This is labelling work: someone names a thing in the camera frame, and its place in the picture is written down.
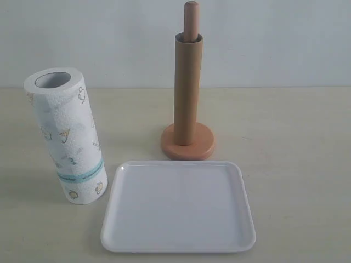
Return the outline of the brown cardboard tube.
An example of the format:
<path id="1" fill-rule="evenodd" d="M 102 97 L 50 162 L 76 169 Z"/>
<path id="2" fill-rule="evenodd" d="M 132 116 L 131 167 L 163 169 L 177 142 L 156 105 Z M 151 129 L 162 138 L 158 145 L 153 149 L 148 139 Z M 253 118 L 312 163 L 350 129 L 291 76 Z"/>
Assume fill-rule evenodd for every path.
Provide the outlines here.
<path id="1" fill-rule="evenodd" d="M 184 33 L 175 36 L 174 139 L 188 146 L 193 143 L 197 122 L 203 38 L 188 43 Z"/>

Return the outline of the wooden paper towel holder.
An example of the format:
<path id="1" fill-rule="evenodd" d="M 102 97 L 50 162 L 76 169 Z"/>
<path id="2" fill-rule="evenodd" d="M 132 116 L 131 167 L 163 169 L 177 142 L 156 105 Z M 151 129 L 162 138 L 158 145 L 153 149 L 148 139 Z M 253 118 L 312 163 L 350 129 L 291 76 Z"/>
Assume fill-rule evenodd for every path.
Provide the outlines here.
<path id="1" fill-rule="evenodd" d="M 188 43 L 197 40 L 199 34 L 200 6 L 196 1 L 184 4 L 184 40 Z M 196 122 L 195 137 L 188 146 L 178 145 L 174 139 L 174 111 L 173 124 L 169 125 L 161 135 L 161 148 L 164 154 L 173 160 L 204 160 L 214 150 L 214 135 L 210 128 Z"/>

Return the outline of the white printed paper towel roll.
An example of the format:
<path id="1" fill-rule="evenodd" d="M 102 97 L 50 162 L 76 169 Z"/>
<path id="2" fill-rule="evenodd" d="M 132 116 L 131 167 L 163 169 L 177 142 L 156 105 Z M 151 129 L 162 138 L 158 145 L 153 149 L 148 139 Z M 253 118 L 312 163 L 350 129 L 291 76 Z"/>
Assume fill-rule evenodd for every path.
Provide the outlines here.
<path id="1" fill-rule="evenodd" d="M 108 180 L 83 74 L 72 67 L 50 68 L 23 84 L 66 198 L 89 204 Z"/>

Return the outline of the white rectangular plastic tray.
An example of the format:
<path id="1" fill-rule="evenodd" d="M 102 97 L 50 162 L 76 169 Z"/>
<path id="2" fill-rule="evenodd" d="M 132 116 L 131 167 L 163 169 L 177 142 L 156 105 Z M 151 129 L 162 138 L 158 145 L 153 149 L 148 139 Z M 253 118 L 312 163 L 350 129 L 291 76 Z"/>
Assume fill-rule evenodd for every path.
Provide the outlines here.
<path id="1" fill-rule="evenodd" d="M 114 253 L 238 253 L 256 241 L 240 168 L 129 161 L 115 172 L 101 243 Z"/>

